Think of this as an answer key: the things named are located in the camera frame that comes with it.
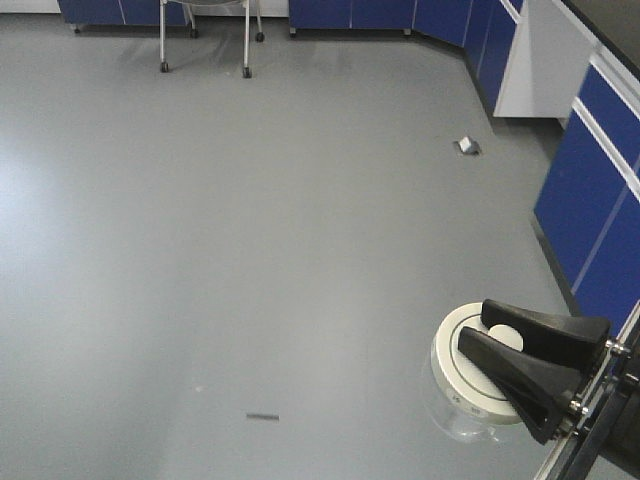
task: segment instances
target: chair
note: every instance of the chair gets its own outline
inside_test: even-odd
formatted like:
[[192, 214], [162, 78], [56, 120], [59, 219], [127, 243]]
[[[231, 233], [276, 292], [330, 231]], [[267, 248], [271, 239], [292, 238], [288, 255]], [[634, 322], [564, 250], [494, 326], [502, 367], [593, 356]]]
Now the chair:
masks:
[[[256, 42], [264, 41], [264, 33], [262, 31], [262, 19], [260, 17], [260, 0], [253, 0], [256, 5], [256, 17], [258, 19], [258, 33], [256, 34]], [[242, 68], [242, 76], [251, 78], [251, 69], [249, 68], [249, 34], [250, 34], [250, 15], [251, 0], [160, 0], [160, 71], [166, 73], [169, 71], [165, 52], [166, 39], [166, 16], [165, 7], [169, 2], [181, 3], [186, 7], [189, 20], [191, 22], [191, 38], [198, 38], [198, 30], [196, 29], [196, 19], [191, 10], [192, 5], [230, 5], [241, 3], [245, 9], [245, 27], [244, 27], [244, 63]]]

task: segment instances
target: small white object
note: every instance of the small white object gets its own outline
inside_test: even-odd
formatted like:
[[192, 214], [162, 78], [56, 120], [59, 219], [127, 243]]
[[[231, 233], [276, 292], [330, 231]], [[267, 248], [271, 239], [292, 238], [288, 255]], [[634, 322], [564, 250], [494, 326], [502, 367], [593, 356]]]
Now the small white object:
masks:
[[478, 421], [492, 425], [519, 423], [520, 417], [502, 392], [458, 350], [463, 327], [491, 335], [505, 345], [522, 350], [520, 334], [507, 325], [488, 330], [480, 321], [482, 303], [455, 309], [444, 319], [433, 341], [431, 368], [438, 388], [449, 402]]
[[478, 142], [469, 136], [465, 136], [455, 143], [458, 145], [460, 151], [465, 155], [476, 155], [480, 153], [480, 145], [478, 145]]

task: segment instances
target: black countertop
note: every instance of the black countertop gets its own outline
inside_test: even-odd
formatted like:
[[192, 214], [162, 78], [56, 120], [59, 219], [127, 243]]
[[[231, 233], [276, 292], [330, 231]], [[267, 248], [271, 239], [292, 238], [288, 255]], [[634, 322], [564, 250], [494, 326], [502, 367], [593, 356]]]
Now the black countertop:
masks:
[[640, 0], [562, 0], [640, 80]]

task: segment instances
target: blue cabinet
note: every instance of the blue cabinet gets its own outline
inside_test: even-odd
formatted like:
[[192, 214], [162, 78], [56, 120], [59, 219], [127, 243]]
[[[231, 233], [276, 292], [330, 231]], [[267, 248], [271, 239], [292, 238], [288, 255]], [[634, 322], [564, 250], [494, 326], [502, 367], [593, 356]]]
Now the blue cabinet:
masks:
[[471, 0], [417, 0], [413, 28], [461, 47], [471, 3]]
[[496, 106], [522, 2], [474, 0], [464, 48], [491, 109]]
[[491, 15], [489, 30], [484, 45], [484, 55], [478, 80], [484, 90], [487, 102], [493, 108], [498, 101], [502, 78], [509, 60], [511, 43], [516, 33], [517, 23], [504, 6], [498, 2]]
[[473, 0], [469, 13], [469, 26], [464, 39], [464, 50], [469, 59], [469, 64], [476, 77], [480, 70], [482, 54], [487, 41], [491, 14], [498, 2], [496, 0]]
[[628, 189], [575, 297], [584, 313], [611, 320], [614, 332], [640, 299], [640, 202]]
[[349, 28], [351, 0], [289, 0], [292, 28]]
[[640, 299], [640, 115], [616, 78], [592, 60], [535, 207], [581, 312], [614, 332]]
[[535, 214], [573, 286], [625, 183], [574, 113], [540, 192]]
[[[67, 23], [88, 25], [159, 25], [158, 0], [58, 0]], [[167, 5], [167, 24], [186, 25], [182, 5]]]
[[411, 28], [415, 0], [353, 0], [352, 28]]

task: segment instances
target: chair leg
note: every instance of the chair leg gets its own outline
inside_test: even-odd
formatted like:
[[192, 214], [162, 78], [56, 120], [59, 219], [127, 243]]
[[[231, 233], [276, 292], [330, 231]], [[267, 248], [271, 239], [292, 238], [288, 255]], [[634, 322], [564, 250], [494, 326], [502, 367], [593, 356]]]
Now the chair leg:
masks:
[[189, 15], [189, 22], [191, 22], [191, 30], [189, 36], [191, 38], [198, 38], [198, 27], [196, 27], [196, 16], [193, 14], [193, 7], [189, 4], [185, 5], [187, 9], [187, 15]]
[[260, 6], [260, 0], [256, 2], [256, 17], [258, 18], [258, 33], [256, 33], [256, 42], [264, 42], [264, 32], [262, 31], [262, 7]]
[[250, 0], [244, 0], [244, 66], [242, 68], [242, 76], [251, 78], [251, 69], [249, 68], [249, 29], [250, 29]]
[[169, 64], [164, 50], [164, 42], [166, 37], [166, 19], [165, 9], [168, 0], [160, 0], [160, 71], [166, 73], [169, 71]]

